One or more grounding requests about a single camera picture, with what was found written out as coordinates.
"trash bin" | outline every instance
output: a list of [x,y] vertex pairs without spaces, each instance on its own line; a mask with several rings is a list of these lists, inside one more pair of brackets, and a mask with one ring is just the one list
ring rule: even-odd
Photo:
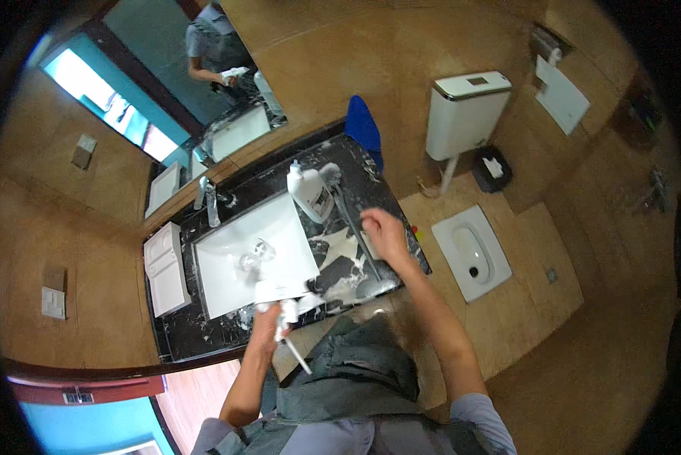
[[496,193],[512,180],[512,168],[497,147],[482,147],[474,152],[472,175],[481,191]]

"wooden floor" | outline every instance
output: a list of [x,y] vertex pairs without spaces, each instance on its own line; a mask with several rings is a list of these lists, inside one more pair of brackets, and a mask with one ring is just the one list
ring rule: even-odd
[[204,419],[219,416],[238,372],[239,360],[231,360],[165,375],[166,391],[156,400],[183,455],[193,449]]

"gray shirt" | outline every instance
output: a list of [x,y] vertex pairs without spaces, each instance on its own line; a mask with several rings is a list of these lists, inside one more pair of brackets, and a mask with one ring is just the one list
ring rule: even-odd
[[[507,427],[492,405],[492,400],[481,393],[468,393],[452,403],[450,418],[453,422],[466,421],[477,425],[490,444],[500,451],[517,455]],[[215,447],[234,428],[220,419],[206,419],[201,424],[199,436],[191,455],[201,455]],[[418,421],[394,420],[340,420],[320,424],[299,425],[285,444],[281,454],[357,455],[402,453],[454,454],[445,435],[424,429]]]
[[207,27],[221,39],[210,38],[202,33],[196,23],[186,28],[186,55],[200,58],[201,68],[220,73],[235,66],[246,66],[251,62],[249,52],[229,21],[226,14],[219,13],[211,5],[204,8],[199,17],[205,19]]

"washbasin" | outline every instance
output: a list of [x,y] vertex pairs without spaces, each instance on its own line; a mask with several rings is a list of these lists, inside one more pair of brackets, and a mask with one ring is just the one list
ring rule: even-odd
[[[274,258],[259,271],[237,267],[237,258],[262,240]],[[208,234],[194,244],[209,319],[254,303],[258,280],[304,282],[318,276],[318,267],[290,194],[282,193]]]

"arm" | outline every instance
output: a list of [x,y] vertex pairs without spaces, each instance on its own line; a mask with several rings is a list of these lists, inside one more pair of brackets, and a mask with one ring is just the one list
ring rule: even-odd
[[236,77],[224,80],[221,74],[201,68],[201,57],[189,58],[189,77],[200,81],[218,82],[221,85],[233,85]]
[[242,366],[219,412],[219,418],[234,427],[249,425],[260,414],[262,386],[272,362],[272,353],[277,348],[274,337],[280,313],[280,305],[274,304],[267,312],[254,314],[252,335]]
[[403,223],[379,208],[365,210],[361,218],[378,255],[399,274],[411,294],[424,333],[441,364],[449,402],[470,392],[489,395],[467,332],[409,254]]

